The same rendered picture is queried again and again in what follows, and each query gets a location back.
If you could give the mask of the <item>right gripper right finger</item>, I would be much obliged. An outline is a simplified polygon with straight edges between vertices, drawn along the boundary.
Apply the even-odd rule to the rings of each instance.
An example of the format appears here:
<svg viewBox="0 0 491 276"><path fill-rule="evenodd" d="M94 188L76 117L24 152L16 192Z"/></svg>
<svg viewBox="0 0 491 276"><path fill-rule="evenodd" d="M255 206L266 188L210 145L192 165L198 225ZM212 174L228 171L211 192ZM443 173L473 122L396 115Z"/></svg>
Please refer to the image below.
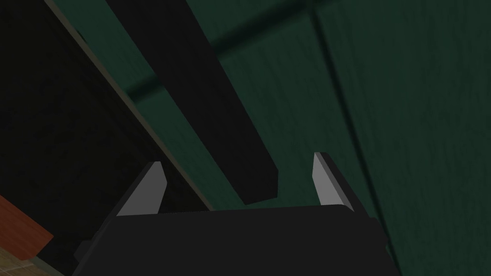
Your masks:
<svg viewBox="0 0 491 276"><path fill-rule="evenodd" d="M360 199L326 152L314 153L312 179L320 204L344 205L355 214L368 217Z"/></svg>

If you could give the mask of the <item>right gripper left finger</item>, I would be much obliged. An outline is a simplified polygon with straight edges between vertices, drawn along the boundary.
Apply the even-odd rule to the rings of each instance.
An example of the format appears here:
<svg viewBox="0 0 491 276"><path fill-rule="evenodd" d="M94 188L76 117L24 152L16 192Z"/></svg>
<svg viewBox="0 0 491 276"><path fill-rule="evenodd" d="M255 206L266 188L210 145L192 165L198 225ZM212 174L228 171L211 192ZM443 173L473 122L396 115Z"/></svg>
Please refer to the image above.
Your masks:
<svg viewBox="0 0 491 276"><path fill-rule="evenodd" d="M156 214L167 179L160 161L148 163L118 201L109 217Z"/></svg>

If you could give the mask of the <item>red-brown wooden furniture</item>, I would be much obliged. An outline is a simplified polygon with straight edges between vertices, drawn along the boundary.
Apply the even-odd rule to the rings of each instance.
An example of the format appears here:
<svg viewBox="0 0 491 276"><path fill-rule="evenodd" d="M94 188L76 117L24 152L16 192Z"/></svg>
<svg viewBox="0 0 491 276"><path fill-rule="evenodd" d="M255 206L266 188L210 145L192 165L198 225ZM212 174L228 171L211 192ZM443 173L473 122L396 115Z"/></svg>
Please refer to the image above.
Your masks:
<svg viewBox="0 0 491 276"><path fill-rule="evenodd" d="M24 261L38 253L53 235L0 195L0 247Z"/></svg>

